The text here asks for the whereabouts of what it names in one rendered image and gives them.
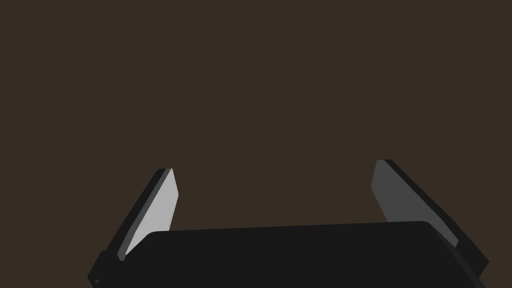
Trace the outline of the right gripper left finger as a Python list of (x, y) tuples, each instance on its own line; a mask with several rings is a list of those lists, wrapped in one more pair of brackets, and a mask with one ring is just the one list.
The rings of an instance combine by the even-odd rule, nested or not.
[(115, 232), (106, 251), (123, 261), (147, 235), (169, 231), (178, 199), (173, 169), (158, 169)]

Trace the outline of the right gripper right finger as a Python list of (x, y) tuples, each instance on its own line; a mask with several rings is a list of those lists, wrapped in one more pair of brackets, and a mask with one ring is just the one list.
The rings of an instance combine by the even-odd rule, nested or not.
[(370, 187), (388, 222), (423, 221), (430, 224), (475, 276), (482, 275), (489, 264), (485, 254), (395, 162), (377, 160)]

